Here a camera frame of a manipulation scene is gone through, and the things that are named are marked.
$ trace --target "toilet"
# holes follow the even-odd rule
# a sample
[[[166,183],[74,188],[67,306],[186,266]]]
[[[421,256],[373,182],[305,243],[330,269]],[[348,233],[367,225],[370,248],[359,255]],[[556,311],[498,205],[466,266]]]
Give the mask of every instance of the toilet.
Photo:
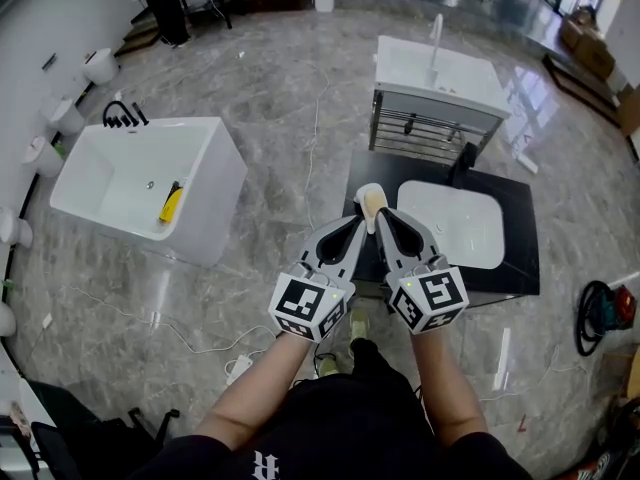
[[[22,157],[22,165],[30,165],[45,178],[53,178],[62,170],[62,157],[55,148],[41,136],[34,137]]]
[[[103,48],[95,52],[82,66],[82,73],[96,85],[113,80],[120,66],[113,56],[111,48]]]
[[[0,242],[20,244],[27,249],[33,243],[33,231],[29,223],[18,218],[16,212],[9,208],[0,208]]]
[[[49,124],[62,135],[74,135],[84,128],[84,117],[71,98],[62,100],[48,119]]]
[[[16,317],[11,308],[0,302],[0,336],[12,336],[16,332]]]

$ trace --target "marble floor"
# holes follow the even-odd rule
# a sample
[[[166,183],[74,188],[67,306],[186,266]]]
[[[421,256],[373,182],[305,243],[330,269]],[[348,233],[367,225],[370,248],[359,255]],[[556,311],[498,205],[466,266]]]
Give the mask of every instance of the marble floor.
[[[249,167],[231,235],[216,267],[197,268],[52,210],[53,182],[41,180],[26,215],[34,245],[16,250],[9,299],[19,330],[8,343],[26,375],[66,387],[104,418],[139,406],[157,426],[175,407],[183,416],[174,435],[193,429],[225,387],[225,364],[272,337],[258,329],[230,350],[197,352],[272,327],[276,276],[310,221],[340,216],[351,152],[367,147],[377,36],[427,41],[429,30],[424,19],[369,11],[255,14],[234,18],[233,30],[195,31],[183,49],[158,44],[123,58],[118,77],[81,110],[100,122],[120,90],[149,118],[221,116]],[[467,311],[449,334],[491,431],[544,479],[584,453],[603,414],[593,378],[602,352],[640,338],[638,325],[613,333],[583,360],[572,337],[581,287],[638,270],[640,174],[619,132],[559,92],[526,52],[451,27],[442,46],[492,61],[508,93],[513,117],[476,168],[531,185],[542,285],[539,297]],[[537,175],[514,161],[522,149]],[[630,288],[640,294],[640,282]],[[417,384],[406,332],[380,304],[357,303],[371,308],[372,337],[391,364]],[[160,325],[150,325],[157,314]],[[342,325],[322,348],[348,369],[345,343]],[[310,361],[300,375],[312,375]]]

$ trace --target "black countertop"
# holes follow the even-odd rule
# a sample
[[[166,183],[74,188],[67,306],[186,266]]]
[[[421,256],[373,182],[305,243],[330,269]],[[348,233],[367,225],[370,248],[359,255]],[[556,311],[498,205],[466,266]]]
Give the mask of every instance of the black countertop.
[[[343,216],[362,214],[354,203],[356,191],[367,183],[379,183],[391,208],[397,205],[398,190],[405,181],[418,180],[445,185],[449,168],[443,164],[373,151],[356,152],[351,157]],[[493,197],[502,208],[505,253],[502,263],[492,269],[460,267],[469,291],[509,295],[539,295],[540,266],[538,236],[529,185],[470,170],[462,188]],[[368,235],[354,280],[381,283],[386,270],[381,263],[375,236]]]

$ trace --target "human arm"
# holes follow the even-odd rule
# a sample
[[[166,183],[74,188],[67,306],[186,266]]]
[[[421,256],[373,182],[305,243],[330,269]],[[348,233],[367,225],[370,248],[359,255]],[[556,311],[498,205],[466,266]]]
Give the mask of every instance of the human arm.
[[[478,398],[451,353],[446,330],[411,337],[422,397],[440,443],[449,447],[461,437],[487,432]]]
[[[242,446],[278,409],[310,347],[310,341],[282,334],[227,388],[194,433],[217,439],[232,451]]]

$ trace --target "sink vanity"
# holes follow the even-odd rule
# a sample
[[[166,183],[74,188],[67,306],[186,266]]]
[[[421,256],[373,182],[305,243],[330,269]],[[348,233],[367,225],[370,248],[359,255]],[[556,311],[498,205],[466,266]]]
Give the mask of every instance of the sink vanity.
[[[371,151],[454,162],[466,143],[480,155],[511,115],[498,75],[485,59],[387,36],[378,38],[377,59]]]
[[[425,224],[451,265],[460,267],[472,306],[539,295],[538,238],[528,185],[468,171],[447,185],[450,167],[379,152],[353,152],[343,216],[360,212],[356,191],[379,183],[389,206]],[[378,296],[386,270],[368,236],[354,280]]]
[[[247,167],[217,117],[156,119],[147,126],[84,129],[51,206],[105,234],[204,267],[219,259]],[[174,182],[182,195],[159,220]]]

